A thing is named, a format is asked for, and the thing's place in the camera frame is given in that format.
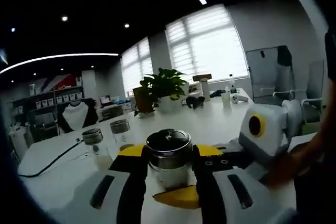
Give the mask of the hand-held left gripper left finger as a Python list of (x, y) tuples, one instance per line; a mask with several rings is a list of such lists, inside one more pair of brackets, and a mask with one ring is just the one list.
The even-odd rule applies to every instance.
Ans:
[(118, 153), (107, 171), (83, 181), (73, 199), (50, 215), (57, 223), (140, 223), (145, 180), (145, 146), (130, 146)]

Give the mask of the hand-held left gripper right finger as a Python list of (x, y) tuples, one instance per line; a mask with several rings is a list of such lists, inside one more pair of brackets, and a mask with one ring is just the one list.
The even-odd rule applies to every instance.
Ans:
[(268, 189), (223, 153), (202, 155), (193, 147), (193, 172), (203, 223), (291, 223), (295, 210), (271, 198)]

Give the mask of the person's right hand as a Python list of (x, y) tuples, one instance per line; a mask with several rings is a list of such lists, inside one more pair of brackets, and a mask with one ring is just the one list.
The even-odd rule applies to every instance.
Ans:
[(300, 171), (303, 164), (304, 148), (295, 147), (289, 153), (283, 153), (270, 166), (268, 173), (264, 176), (267, 187), (279, 187), (289, 182)]

